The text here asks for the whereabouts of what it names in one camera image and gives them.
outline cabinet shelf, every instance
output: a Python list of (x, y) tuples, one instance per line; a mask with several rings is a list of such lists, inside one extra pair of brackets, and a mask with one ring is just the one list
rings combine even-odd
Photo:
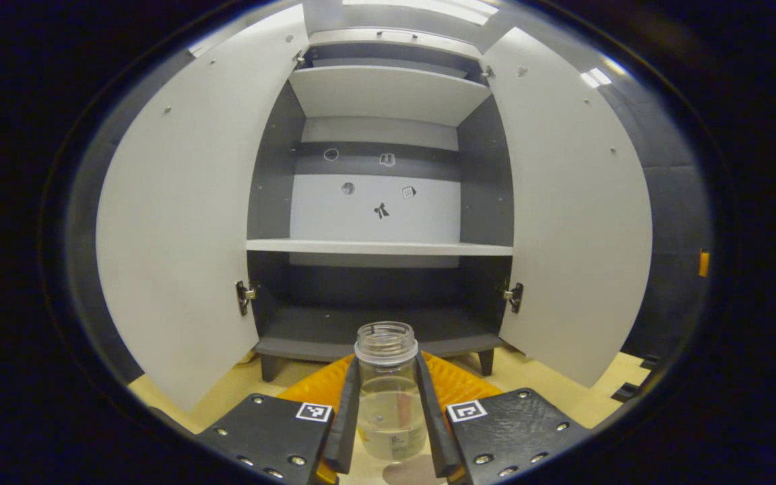
[(423, 257), (509, 257), (511, 246), (468, 242), (373, 242), (372, 240), (250, 239), (248, 251), (340, 255), (423, 255)]
[(421, 350), (456, 356), (495, 349), (502, 340), (461, 306), (350, 309), (281, 304), (262, 330), (255, 351), (268, 356), (331, 362), (354, 352), (358, 328), (378, 321), (409, 323)]
[(382, 117), (456, 127), (489, 98), (487, 86), (445, 74), (378, 65), (333, 65), (289, 77), (304, 114)]

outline yellow fabric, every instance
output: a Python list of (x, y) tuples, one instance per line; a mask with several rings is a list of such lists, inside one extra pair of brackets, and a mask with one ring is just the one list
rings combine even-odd
[[(498, 387), (484, 381), (477, 375), (467, 372), (453, 363), (440, 359), (437, 356), (423, 352), (424, 361), (433, 381), (436, 399), (439, 401), (439, 409), (445, 406), (482, 399), (502, 393)], [(340, 398), (343, 385), (346, 383), (346, 374), (349, 364), (354, 356), (346, 356), (341, 360), (324, 366), (324, 368), (305, 377), (283, 393), (278, 394), (280, 399), (310, 402), (332, 406), (335, 415), (340, 410)], [(455, 474), (461, 476), (461, 470)], [(337, 482), (337, 473), (329, 467), (325, 460), (320, 459), (317, 468), (317, 478), (322, 483), (333, 484)]]

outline ceiling light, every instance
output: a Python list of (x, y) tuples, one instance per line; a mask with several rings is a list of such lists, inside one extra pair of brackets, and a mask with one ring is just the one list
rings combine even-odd
[(429, 10), (459, 18), (476, 25), (484, 25), (496, 7), (478, 0), (343, 0), (343, 5), (388, 5), (410, 9)]
[(601, 83), (595, 81), (594, 77), (591, 77), (588, 73), (582, 73), (579, 75), (579, 77), (582, 77), (582, 80), (584, 80), (585, 83), (591, 87), (598, 87), (601, 85)]
[(601, 83), (602, 85), (608, 85), (609, 83), (612, 83), (612, 80), (609, 77), (606, 77), (606, 74), (604, 74), (603, 71), (597, 67), (589, 71), (589, 74), (594, 77), (595, 81)]
[(613, 61), (612, 59), (607, 59), (604, 57), (604, 64), (606, 64), (606, 67), (610, 68), (610, 71), (613, 71), (613, 73), (616, 73), (619, 76), (623, 76), (628, 73), (628, 71), (624, 70), (624, 67), (621, 67), (621, 65), (616, 64), (616, 62)]

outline sticker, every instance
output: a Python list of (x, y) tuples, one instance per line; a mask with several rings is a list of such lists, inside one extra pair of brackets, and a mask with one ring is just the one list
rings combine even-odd
[(474, 420), (474, 418), (487, 415), (487, 411), (484, 411), (484, 406), (481, 406), (477, 399), (447, 406), (447, 412), (455, 423)]
[(395, 166), (396, 164), (397, 159), (394, 157), (394, 154), (380, 154), (379, 165)]
[(320, 421), (321, 423), (328, 421), (330, 416), (331, 406), (311, 404), (309, 402), (302, 403), (301, 409), (295, 415), (299, 420)]
[(380, 203), (379, 207), (377, 207), (376, 209), (373, 209), (373, 212), (376, 212), (377, 214), (379, 214), (380, 219), (382, 218), (382, 216), (390, 216), (388, 211), (385, 211), (385, 202)]

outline cabinet leg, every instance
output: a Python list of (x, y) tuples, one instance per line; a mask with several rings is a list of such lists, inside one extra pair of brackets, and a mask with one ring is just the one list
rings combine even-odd
[(493, 355), (496, 350), (484, 350), (478, 352), (478, 360), (481, 362), (481, 375), (492, 375), (493, 373)]
[(266, 383), (274, 381), (274, 378), (278, 374), (278, 366), (280, 365), (280, 357), (276, 356), (259, 356), (259, 366), (262, 368), (262, 380)]

